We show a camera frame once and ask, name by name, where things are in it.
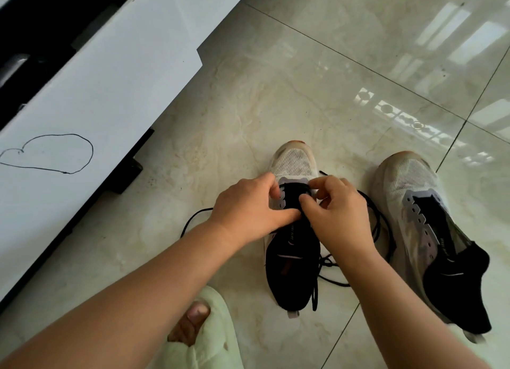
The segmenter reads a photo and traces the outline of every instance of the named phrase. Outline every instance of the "mesh upper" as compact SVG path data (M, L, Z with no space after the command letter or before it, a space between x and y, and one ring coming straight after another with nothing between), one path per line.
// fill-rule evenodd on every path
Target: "mesh upper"
M303 149L291 148L284 150L280 156L273 161L269 169L277 178L312 179L316 177L317 171L312 168L312 163Z

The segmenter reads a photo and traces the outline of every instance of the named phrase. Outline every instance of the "marble floor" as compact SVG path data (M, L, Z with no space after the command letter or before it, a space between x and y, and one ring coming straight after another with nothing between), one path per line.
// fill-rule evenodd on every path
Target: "marble floor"
M493 330L478 345L452 330L508 367L508 29L510 0L243 0L156 121L137 154L142 174L122 195L103 194L0 316L0 358L164 250L195 211L300 139L322 170L361 190L397 151L438 169L454 219L491 257L482 293ZM253 243L210 282L246 369L385 367L351 289L320 281L317 312L310 304L290 320L262 257Z

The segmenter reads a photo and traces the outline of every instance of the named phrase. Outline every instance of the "heart drawing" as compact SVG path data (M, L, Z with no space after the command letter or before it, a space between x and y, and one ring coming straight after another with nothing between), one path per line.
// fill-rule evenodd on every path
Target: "heart drawing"
M82 171L92 160L92 143L78 134L39 135L21 148L0 152L0 164L63 174Z

